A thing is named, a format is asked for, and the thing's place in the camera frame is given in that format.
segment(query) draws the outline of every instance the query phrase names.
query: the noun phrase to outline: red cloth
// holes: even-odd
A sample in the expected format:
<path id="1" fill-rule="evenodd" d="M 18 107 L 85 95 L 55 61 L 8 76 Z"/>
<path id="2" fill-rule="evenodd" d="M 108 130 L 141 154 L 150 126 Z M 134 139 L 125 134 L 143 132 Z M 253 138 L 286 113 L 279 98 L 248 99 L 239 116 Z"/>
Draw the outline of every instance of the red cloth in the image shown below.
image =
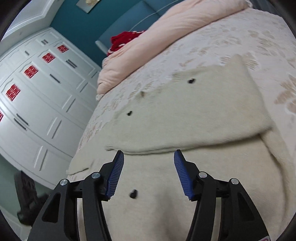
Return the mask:
<path id="1" fill-rule="evenodd" d="M 111 37 L 112 46 L 111 46 L 111 48 L 109 48 L 107 56 L 109 56 L 110 54 L 113 54 L 115 51 L 119 50 L 124 45 L 126 45 L 128 42 L 132 41 L 133 39 L 139 37 L 143 32 L 145 32 L 145 31 L 141 31 L 141 32 L 137 32 L 137 31 L 126 32 L 126 31 L 124 31 L 121 34 Z"/>

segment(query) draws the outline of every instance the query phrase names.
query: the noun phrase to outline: green wall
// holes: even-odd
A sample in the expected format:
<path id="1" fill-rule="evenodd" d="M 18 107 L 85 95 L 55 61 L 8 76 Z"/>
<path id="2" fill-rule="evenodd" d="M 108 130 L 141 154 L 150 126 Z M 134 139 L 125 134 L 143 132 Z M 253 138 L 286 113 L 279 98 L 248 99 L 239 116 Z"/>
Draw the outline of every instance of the green wall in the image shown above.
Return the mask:
<path id="1" fill-rule="evenodd" d="M 0 206 L 15 217 L 20 210 L 14 181 L 14 174 L 16 172 L 18 170 L 0 155 Z M 37 182 L 35 182 L 35 186 L 38 195 L 50 193 L 51 191 Z"/>
<path id="2" fill-rule="evenodd" d="M 78 0 L 65 0 L 51 27 L 101 66 L 106 55 L 96 46 L 95 41 L 140 0 L 100 0 L 89 13 L 78 8 L 77 2 Z"/>

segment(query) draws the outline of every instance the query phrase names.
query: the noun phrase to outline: headboard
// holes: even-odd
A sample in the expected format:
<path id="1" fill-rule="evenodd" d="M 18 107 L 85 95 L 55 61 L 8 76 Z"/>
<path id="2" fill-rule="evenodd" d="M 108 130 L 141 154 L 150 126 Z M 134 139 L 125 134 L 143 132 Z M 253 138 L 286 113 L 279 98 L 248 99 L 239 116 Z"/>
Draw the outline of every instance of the headboard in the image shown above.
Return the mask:
<path id="1" fill-rule="evenodd" d="M 183 0 L 142 0 L 117 19 L 96 41 L 104 53 L 111 47 L 110 38 L 123 31 L 147 30 L 170 7 Z"/>

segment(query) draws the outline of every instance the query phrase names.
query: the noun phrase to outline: peach comforter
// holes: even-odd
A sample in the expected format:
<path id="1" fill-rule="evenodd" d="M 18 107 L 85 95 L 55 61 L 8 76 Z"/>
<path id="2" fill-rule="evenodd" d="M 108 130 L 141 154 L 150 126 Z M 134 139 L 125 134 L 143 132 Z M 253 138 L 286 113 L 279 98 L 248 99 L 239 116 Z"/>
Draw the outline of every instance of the peach comforter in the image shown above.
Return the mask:
<path id="1" fill-rule="evenodd" d="M 173 6 L 146 32 L 105 59 L 98 98 L 176 40 L 248 7 L 245 0 L 185 0 Z"/>

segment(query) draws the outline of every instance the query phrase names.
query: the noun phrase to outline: bed sheet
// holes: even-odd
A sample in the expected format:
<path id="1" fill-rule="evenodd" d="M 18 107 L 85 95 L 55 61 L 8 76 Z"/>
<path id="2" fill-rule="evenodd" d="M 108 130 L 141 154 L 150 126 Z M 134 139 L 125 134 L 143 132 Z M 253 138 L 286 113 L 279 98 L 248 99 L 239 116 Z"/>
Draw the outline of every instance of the bed sheet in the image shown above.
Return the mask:
<path id="1" fill-rule="evenodd" d="M 256 9 L 244 10 L 190 33 L 109 91 L 98 103 L 77 151 L 99 135 L 114 113 L 139 91 L 166 84 L 177 71 L 224 65 L 234 54 L 243 56 L 296 161 L 296 40 L 280 16 Z M 86 176 L 81 172 L 69 179 Z"/>

